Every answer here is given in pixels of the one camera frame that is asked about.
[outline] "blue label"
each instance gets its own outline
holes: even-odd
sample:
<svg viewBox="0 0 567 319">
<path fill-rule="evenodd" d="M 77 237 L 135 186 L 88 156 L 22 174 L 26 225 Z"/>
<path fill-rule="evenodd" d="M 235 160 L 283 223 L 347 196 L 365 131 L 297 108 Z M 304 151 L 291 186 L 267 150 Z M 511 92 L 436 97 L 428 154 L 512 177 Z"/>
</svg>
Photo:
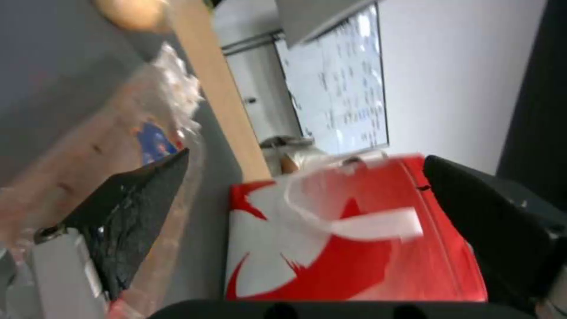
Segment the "blue label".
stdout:
<svg viewBox="0 0 567 319">
<path fill-rule="evenodd" d="M 142 148 L 142 163 L 144 165 L 177 153 L 177 148 L 167 138 L 161 127 L 154 123 L 145 122 L 136 137 Z"/>
</svg>

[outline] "wooden board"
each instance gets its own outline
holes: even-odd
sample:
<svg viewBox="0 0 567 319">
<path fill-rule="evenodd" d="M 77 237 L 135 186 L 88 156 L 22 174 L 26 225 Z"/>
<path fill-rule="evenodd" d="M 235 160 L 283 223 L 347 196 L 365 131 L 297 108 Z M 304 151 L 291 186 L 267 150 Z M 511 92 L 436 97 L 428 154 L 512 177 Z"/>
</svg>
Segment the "wooden board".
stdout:
<svg viewBox="0 0 567 319">
<path fill-rule="evenodd" d="M 202 0 L 174 1 L 172 24 L 242 169 L 243 181 L 270 179 L 248 115 Z"/>
</svg>

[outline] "gray metal part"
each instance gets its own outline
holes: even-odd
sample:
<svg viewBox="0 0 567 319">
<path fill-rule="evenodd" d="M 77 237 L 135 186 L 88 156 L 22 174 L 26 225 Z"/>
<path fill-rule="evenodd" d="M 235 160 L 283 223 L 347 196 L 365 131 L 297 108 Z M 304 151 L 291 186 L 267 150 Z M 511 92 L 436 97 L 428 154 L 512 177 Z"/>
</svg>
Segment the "gray metal part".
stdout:
<svg viewBox="0 0 567 319">
<path fill-rule="evenodd" d="M 34 246 L 30 259 L 43 318 L 101 319 L 106 309 L 93 294 L 78 245 L 82 236 L 65 234 Z"/>
</svg>

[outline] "black mechanical part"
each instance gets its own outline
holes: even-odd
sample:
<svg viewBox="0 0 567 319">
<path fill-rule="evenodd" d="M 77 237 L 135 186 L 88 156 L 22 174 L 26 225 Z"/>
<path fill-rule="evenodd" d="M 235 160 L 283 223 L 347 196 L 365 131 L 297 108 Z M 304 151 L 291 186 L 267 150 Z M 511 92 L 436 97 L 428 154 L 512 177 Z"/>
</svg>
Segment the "black mechanical part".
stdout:
<svg viewBox="0 0 567 319">
<path fill-rule="evenodd" d="M 439 205 L 474 248 L 483 276 L 533 309 L 565 262 L 567 216 L 515 182 L 443 158 L 428 156 L 424 173 Z"/>
<path fill-rule="evenodd" d="M 187 170 L 189 150 L 109 177 L 62 224 L 84 236 L 101 283 L 115 300 L 159 235 Z"/>
</svg>

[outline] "white wall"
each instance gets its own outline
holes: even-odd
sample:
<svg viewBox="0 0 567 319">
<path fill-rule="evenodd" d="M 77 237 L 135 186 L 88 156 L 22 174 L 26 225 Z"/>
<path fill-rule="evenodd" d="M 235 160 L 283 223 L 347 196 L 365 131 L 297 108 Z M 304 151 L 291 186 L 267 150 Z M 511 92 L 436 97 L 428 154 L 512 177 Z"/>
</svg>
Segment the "white wall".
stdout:
<svg viewBox="0 0 567 319">
<path fill-rule="evenodd" d="M 494 173 L 545 0 L 379 5 L 389 153 Z"/>
</svg>

